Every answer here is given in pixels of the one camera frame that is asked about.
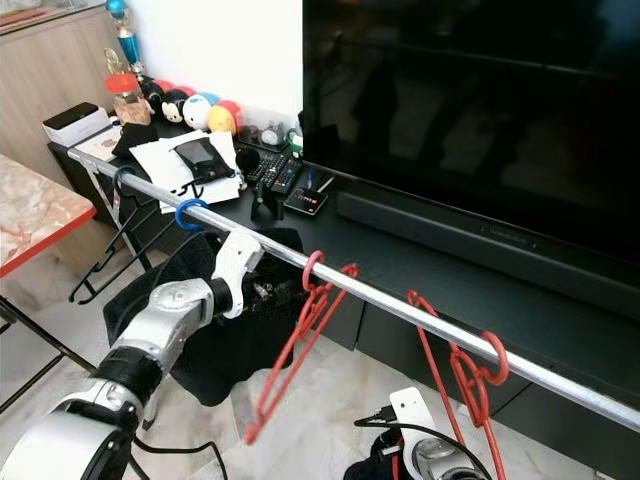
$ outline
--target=red table edge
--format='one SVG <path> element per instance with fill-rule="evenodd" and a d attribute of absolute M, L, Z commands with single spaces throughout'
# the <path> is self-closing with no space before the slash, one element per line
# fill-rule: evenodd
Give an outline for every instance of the red table edge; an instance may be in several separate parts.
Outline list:
<path fill-rule="evenodd" d="M 47 249 L 48 247 L 56 243 L 58 240 L 65 237 L 72 231 L 74 231 L 76 228 L 80 227 L 84 223 L 91 220 L 91 218 L 93 218 L 95 214 L 96 214 L 96 207 L 91 205 L 91 208 L 89 210 L 87 210 L 86 212 L 84 212 L 82 215 L 75 218 L 71 222 L 67 223 L 60 230 L 56 230 L 48 237 L 36 243 L 34 246 L 32 246 L 29 250 L 24 252 L 22 255 L 18 255 L 16 258 L 14 258 L 13 260 L 10 260 L 5 265 L 0 267 L 0 278 L 14 271 L 16 268 L 18 268 L 20 265 L 25 263 L 27 260 L 33 258 L 38 253 Z"/>

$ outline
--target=remote control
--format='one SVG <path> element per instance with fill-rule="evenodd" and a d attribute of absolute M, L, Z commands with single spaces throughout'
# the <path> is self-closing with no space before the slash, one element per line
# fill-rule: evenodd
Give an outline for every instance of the remote control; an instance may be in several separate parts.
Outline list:
<path fill-rule="evenodd" d="M 278 178 L 273 182 L 271 191 L 274 193 L 289 193 L 291 187 L 298 178 L 298 174 L 302 170 L 302 161 L 295 158 L 289 158 L 287 164 L 284 166 Z"/>
<path fill-rule="evenodd" d="M 249 174 L 247 175 L 247 180 L 249 182 L 257 182 L 258 180 L 263 179 L 265 185 L 267 185 L 267 187 L 271 187 L 274 180 L 280 173 L 280 170 L 282 170 L 282 167 L 284 167 L 286 161 L 287 158 L 284 155 L 261 153 L 260 165 L 249 172 Z"/>

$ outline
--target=black cable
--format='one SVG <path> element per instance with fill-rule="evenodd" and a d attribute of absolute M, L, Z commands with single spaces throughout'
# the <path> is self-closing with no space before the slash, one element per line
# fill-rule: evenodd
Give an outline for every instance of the black cable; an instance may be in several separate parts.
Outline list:
<path fill-rule="evenodd" d="M 491 475 L 487 471 L 487 468 L 482 464 L 482 462 L 476 457 L 471 450 L 462 445 L 457 440 L 454 440 L 451 437 L 448 437 L 444 433 L 440 433 L 436 430 L 431 430 L 430 428 L 423 427 L 421 425 L 412 425 L 410 423 L 386 423 L 386 422 L 370 422 L 369 420 L 373 417 L 363 418 L 361 420 L 356 420 L 353 424 L 356 427 L 377 427 L 377 428 L 407 428 L 409 430 L 418 430 L 419 432 L 428 433 L 429 435 L 433 435 L 434 437 L 438 437 L 440 440 L 444 440 L 445 442 L 453 445 L 454 447 L 460 449 L 464 452 L 473 462 L 473 464 L 480 470 L 480 472 L 486 477 L 487 480 L 492 480 Z"/>
<path fill-rule="evenodd" d="M 133 458 L 133 455 L 129 456 L 129 466 L 140 477 L 140 480 L 151 480 L 151 477 L 145 473 L 140 464 Z"/>
<path fill-rule="evenodd" d="M 227 469 L 225 468 L 224 462 L 222 461 L 222 456 L 220 455 L 220 450 L 218 450 L 218 447 L 213 442 L 207 442 L 195 448 L 157 448 L 157 447 L 152 447 L 150 445 L 147 445 L 138 437 L 133 437 L 133 443 L 140 450 L 143 450 L 147 453 L 153 453 L 158 455 L 190 455 L 192 453 L 202 452 L 208 447 L 211 447 L 213 449 L 213 453 L 216 455 L 216 459 L 218 460 L 218 463 L 220 464 L 220 470 L 222 471 L 222 478 L 224 480 L 229 480 L 229 477 L 227 477 Z"/>

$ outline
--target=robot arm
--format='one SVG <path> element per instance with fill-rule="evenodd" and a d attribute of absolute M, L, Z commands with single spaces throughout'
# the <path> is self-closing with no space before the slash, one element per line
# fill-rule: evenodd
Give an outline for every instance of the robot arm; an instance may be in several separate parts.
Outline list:
<path fill-rule="evenodd" d="M 191 335 L 213 317 L 242 313 L 243 278 L 263 253 L 252 237 L 232 231 L 218 252 L 213 278 L 155 288 L 86 388 L 64 398 L 22 437 L 0 480 L 121 479 L 151 394 Z"/>
<path fill-rule="evenodd" d="M 389 400 L 391 405 L 355 422 L 357 427 L 396 428 L 402 433 L 401 444 L 390 445 L 388 442 L 395 443 L 397 439 L 391 435 L 380 442 L 386 443 L 386 448 L 372 448 L 372 457 L 397 455 L 404 464 L 405 477 L 412 480 L 491 480 L 484 465 L 465 445 L 436 430 L 433 417 L 416 387 L 393 392 Z"/>

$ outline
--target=soundbar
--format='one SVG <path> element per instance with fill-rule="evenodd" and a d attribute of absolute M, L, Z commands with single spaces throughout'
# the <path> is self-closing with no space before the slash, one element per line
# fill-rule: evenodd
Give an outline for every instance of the soundbar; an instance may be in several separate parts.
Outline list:
<path fill-rule="evenodd" d="M 640 267 L 531 232 L 351 182 L 338 215 L 640 321 Z"/>

